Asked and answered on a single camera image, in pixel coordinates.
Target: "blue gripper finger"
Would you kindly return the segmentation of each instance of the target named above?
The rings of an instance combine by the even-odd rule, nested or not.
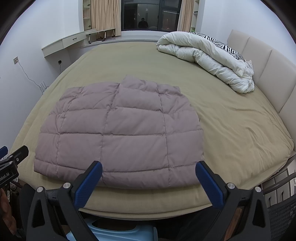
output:
[[[0,149],[0,159],[5,157],[8,154],[8,148],[6,146],[2,147]]]
[[[85,206],[87,200],[92,194],[94,188],[98,184],[103,173],[102,164],[94,161],[90,167],[85,171],[85,178],[77,188],[74,198],[74,206],[79,209]]]
[[[202,185],[203,189],[205,190],[209,200],[211,201],[213,207],[218,208],[220,210],[224,207],[224,196],[223,192],[217,185],[217,183],[214,180],[214,173],[210,170],[210,168],[206,165],[206,167],[209,169],[207,171],[206,167],[203,165],[203,161],[200,161],[196,163],[195,166],[195,174]]]

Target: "storage drawer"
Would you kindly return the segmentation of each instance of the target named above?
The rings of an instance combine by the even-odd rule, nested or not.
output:
[[[269,186],[275,184],[274,178],[262,183],[263,189],[268,188]],[[267,207],[270,207],[274,204],[277,204],[277,198],[276,198],[276,190],[273,192],[267,193],[264,195],[265,203]]]
[[[296,159],[294,159],[293,161],[291,161],[291,163],[287,167],[287,170],[288,170],[288,175],[291,175],[292,173],[296,172]],[[290,181],[290,193],[291,193],[291,196],[294,195],[294,194],[296,194],[296,192],[294,192],[294,185],[295,184],[296,183],[294,182],[294,179],[292,179]]]
[[[276,190],[277,202],[282,202],[290,197],[290,185],[286,183]]]
[[[281,174],[277,175],[274,177],[274,180],[276,183],[278,183],[279,181],[283,180],[284,178],[286,178],[288,176],[288,172],[287,170],[283,171]]]
[[[63,47],[66,48],[74,43],[77,43],[77,42],[83,40],[83,39],[86,39],[86,34],[84,32],[66,37],[66,38],[62,39]]]

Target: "black mesh basket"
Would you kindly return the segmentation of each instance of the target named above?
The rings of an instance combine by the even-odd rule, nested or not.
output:
[[[295,217],[296,195],[268,208],[271,241],[278,241]]]

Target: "beige curtain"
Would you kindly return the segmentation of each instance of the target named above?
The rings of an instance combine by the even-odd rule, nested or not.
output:
[[[177,31],[189,32],[191,27],[194,0],[182,0]]]
[[[99,30],[115,29],[121,35],[121,0],[91,0],[91,26]]]

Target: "white wall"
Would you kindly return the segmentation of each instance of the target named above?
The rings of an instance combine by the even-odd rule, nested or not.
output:
[[[67,34],[79,32],[78,0],[36,0],[12,26],[0,46],[0,147],[11,148],[28,114],[41,97],[40,89],[27,79],[19,64],[18,56],[29,78],[37,84],[50,85],[71,62],[67,50],[46,58],[42,47]]]
[[[211,36],[212,38],[218,37],[217,32],[218,32],[219,23],[221,20],[223,4],[224,4],[224,0],[205,0],[204,1],[203,18],[202,18],[200,33]]]
[[[232,29],[260,39],[296,64],[295,42],[260,0],[205,0],[200,32],[226,43]]]
[[[78,18],[79,11],[82,11],[82,0],[63,0],[63,22],[65,29],[65,36],[72,35],[84,31],[83,29],[83,17]]]
[[[195,25],[195,31],[198,33],[201,33],[204,9],[205,9],[205,0],[200,0],[200,3],[198,5],[197,20]]]

